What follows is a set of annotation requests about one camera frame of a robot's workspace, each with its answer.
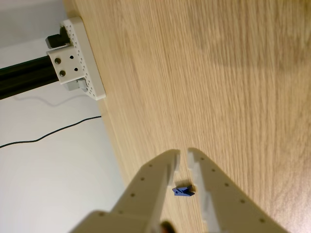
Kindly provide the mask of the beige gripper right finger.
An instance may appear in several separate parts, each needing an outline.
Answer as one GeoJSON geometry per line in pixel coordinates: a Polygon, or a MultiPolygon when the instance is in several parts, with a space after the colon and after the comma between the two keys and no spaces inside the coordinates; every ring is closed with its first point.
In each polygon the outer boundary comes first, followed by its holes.
{"type": "Polygon", "coordinates": [[[188,149],[188,167],[209,233],[284,233],[207,155],[188,149]]]}

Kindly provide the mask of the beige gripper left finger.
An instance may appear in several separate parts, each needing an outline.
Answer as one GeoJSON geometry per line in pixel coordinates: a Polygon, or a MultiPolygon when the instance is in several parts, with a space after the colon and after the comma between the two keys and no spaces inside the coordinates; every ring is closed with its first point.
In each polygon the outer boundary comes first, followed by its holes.
{"type": "Polygon", "coordinates": [[[168,186],[178,170],[179,150],[168,150],[145,163],[110,212],[95,210],[74,233],[159,233],[168,186]]]}

